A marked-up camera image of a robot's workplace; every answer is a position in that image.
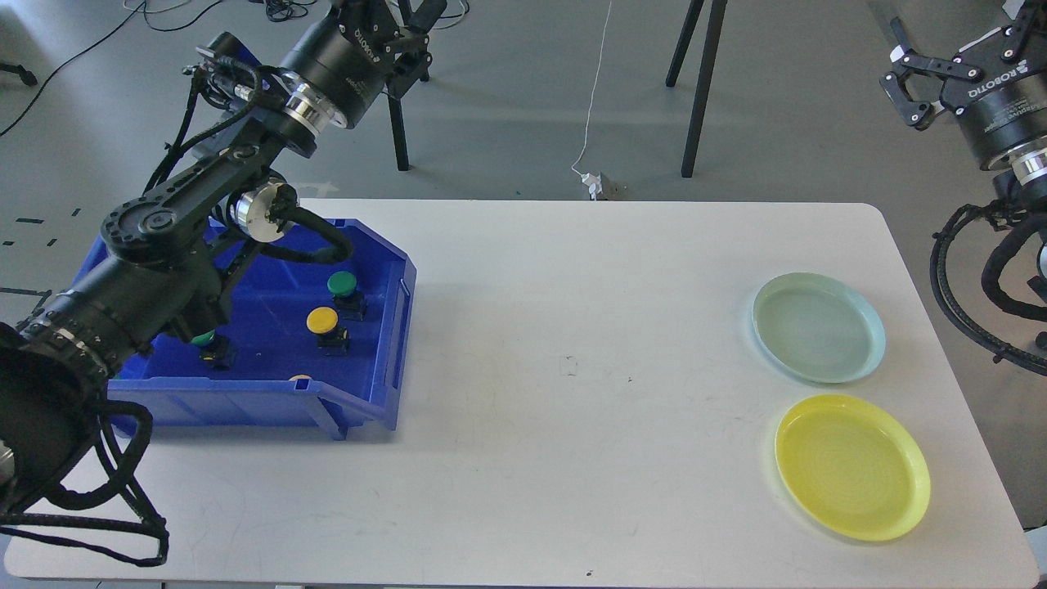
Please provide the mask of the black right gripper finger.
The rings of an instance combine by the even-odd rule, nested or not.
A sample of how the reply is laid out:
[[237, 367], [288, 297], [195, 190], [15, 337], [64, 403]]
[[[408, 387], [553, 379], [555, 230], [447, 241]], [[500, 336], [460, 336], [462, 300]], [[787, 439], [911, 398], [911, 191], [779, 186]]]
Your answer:
[[906, 127], [923, 131], [941, 113], [954, 110], [943, 94], [950, 83], [961, 88], [985, 78], [984, 68], [964, 62], [963, 56], [927, 56], [916, 50], [898, 16], [889, 21], [895, 45], [890, 52], [891, 68], [879, 77], [885, 92]]
[[954, 55], [973, 66], [1044, 66], [1046, 60], [1045, 1], [1024, 1], [1013, 19], [998, 30], [965, 45]]

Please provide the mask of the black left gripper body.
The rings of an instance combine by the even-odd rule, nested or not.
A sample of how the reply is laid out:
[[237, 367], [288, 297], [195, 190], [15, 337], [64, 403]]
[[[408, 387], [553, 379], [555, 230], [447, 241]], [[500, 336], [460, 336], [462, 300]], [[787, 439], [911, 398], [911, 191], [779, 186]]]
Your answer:
[[341, 114], [338, 126], [354, 128], [381, 91], [401, 98], [429, 74], [433, 3], [399, 6], [401, 21], [385, 1], [333, 1], [284, 56], [281, 70], [332, 101]]

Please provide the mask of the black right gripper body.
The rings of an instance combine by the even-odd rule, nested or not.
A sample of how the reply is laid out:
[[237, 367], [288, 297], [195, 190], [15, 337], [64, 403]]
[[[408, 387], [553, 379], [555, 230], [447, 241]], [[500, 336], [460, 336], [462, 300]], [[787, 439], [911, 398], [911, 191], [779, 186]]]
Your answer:
[[965, 74], [979, 67], [977, 81], [946, 80], [940, 101], [953, 112], [973, 160], [984, 171], [1007, 167], [1006, 153], [1045, 136], [1045, 33], [1031, 33], [1013, 62], [1002, 53], [1009, 37], [994, 33], [959, 52]]

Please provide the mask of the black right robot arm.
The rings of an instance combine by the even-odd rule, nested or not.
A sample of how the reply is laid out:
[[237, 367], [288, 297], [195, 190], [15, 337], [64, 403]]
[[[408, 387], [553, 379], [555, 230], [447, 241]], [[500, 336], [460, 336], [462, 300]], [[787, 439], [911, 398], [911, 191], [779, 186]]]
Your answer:
[[1045, 4], [1023, 1], [1009, 22], [976, 38], [953, 56], [927, 56], [916, 50], [900, 18], [893, 18], [891, 68], [879, 87], [904, 123], [923, 131], [952, 115], [978, 167], [992, 172], [995, 198], [987, 205], [964, 205], [932, 235], [928, 260], [932, 295], [946, 321], [992, 352], [994, 362], [1010, 362], [1046, 373], [1045, 335], [1035, 352], [1007, 343], [979, 325], [962, 308], [946, 276], [946, 254], [973, 221], [983, 220], [1003, 237], [983, 266], [980, 284], [992, 305], [1013, 317], [1043, 323], [1044, 302], [1021, 301], [1001, 284], [1003, 272], [1031, 237], [1044, 240], [1046, 227], [1046, 38]]

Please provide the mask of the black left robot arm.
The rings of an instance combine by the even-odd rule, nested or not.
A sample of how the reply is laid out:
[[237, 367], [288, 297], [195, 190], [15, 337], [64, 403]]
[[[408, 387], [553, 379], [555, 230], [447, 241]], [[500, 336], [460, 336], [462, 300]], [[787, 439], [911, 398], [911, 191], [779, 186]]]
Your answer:
[[141, 196], [101, 221], [107, 258], [16, 326], [2, 326], [2, 533], [139, 567], [168, 560], [168, 522], [136, 481], [154, 420], [108, 395], [161, 333], [184, 342], [231, 320], [258, 257], [337, 264], [351, 239], [303, 208], [272, 163], [304, 158], [329, 126], [352, 129], [429, 77], [429, 35], [447, 3], [333, 1], [276, 66], [232, 33], [198, 50], [175, 142]]

